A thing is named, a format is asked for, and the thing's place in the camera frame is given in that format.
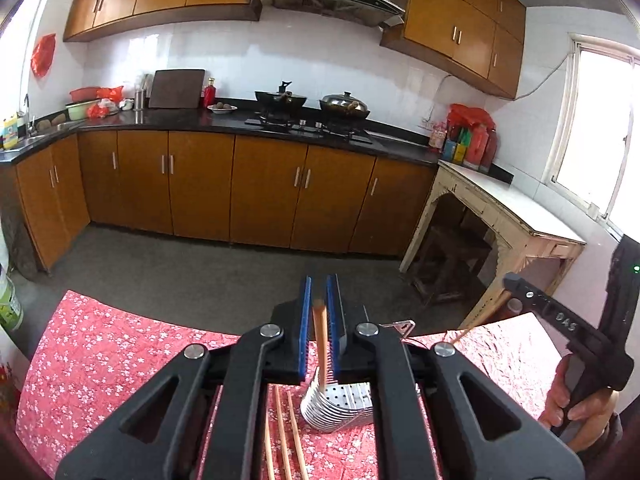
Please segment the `person right hand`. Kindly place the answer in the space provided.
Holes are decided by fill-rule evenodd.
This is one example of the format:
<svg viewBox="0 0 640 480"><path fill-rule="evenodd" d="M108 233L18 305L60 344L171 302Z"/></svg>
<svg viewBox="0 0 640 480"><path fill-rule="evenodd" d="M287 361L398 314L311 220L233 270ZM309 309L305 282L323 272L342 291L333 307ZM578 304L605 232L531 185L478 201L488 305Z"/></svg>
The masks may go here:
<svg viewBox="0 0 640 480"><path fill-rule="evenodd" d="M620 393L610 388L603 388L590 394L572 408L568 408L572 394L566 386L565 376L572 357L568 354L559 362L538 422L547 429L559 427L566 418L571 422L579 422L582 426L575 437L567 443L569 448L578 453L590 448L605 433Z"/></svg>

